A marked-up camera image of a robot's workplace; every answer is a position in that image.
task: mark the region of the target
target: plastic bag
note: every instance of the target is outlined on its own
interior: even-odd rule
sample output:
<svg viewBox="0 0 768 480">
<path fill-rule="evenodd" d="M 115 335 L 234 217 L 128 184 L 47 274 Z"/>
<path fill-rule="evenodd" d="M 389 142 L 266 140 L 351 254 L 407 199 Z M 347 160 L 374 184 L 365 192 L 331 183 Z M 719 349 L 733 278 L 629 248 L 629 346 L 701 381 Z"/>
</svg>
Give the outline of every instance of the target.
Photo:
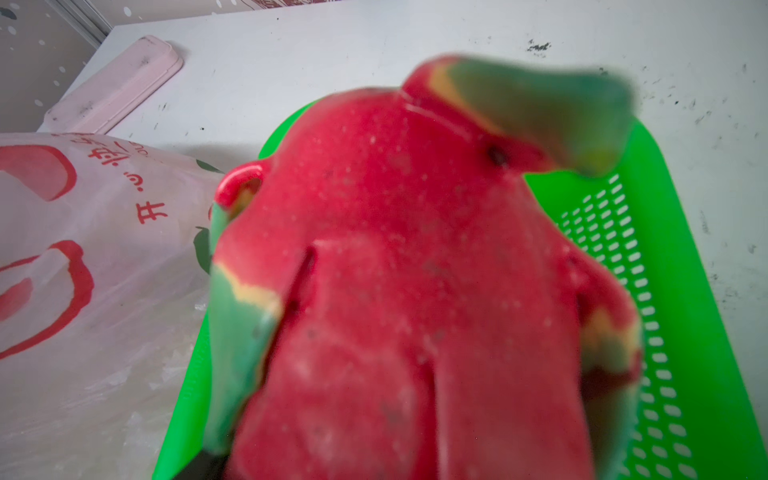
<svg viewBox="0 0 768 480">
<path fill-rule="evenodd" d="M 105 135 L 0 135 L 0 478 L 150 478 L 220 179 Z"/>
</svg>

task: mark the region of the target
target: pink pencil case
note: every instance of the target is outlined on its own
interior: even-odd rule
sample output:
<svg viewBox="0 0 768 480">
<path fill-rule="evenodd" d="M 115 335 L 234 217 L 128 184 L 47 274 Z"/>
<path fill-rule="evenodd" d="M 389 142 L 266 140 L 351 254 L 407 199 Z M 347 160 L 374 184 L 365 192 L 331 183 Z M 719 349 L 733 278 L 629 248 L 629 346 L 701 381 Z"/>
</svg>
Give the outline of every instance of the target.
<svg viewBox="0 0 768 480">
<path fill-rule="evenodd" d="M 152 35 L 139 38 L 54 105 L 43 123 L 54 133 L 105 134 L 183 63 L 165 41 Z"/>
</svg>

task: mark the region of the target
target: translucent plastic bag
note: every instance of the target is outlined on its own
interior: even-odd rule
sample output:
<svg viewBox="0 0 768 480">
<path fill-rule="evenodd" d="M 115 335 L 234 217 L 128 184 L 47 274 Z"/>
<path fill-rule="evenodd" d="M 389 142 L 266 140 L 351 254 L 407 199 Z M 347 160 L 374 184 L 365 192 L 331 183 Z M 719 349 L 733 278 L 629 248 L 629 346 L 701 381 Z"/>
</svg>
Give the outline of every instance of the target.
<svg viewBox="0 0 768 480">
<path fill-rule="evenodd" d="M 105 135 L 0 135 L 0 478 L 151 476 L 220 178 Z"/>
</svg>

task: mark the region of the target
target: white tabletop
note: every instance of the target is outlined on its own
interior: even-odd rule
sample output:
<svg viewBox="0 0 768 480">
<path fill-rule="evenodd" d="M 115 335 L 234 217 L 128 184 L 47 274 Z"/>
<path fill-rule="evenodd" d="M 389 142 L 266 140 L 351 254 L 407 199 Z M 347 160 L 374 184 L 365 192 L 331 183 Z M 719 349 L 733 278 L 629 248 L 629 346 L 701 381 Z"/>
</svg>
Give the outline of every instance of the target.
<svg viewBox="0 0 768 480">
<path fill-rule="evenodd" d="M 142 35 L 171 42 L 184 67 L 110 135 L 226 170 L 254 159 L 304 104 L 399 84 L 445 51 L 626 74 L 641 90 L 639 116 L 667 159 L 766 438 L 766 21 L 768 4 L 750 0 L 347 0 L 117 27 L 72 88 Z"/>
</svg>

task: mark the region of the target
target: black object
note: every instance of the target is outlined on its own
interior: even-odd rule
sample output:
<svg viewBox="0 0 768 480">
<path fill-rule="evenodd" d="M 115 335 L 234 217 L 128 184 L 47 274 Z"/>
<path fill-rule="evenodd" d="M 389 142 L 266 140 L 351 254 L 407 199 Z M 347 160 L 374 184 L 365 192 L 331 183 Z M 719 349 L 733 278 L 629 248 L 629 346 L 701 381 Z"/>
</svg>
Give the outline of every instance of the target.
<svg viewBox="0 0 768 480">
<path fill-rule="evenodd" d="M 174 480 L 220 480 L 227 464 L 228 455 L 214 455 L 200 450 Z"/>
</svg>

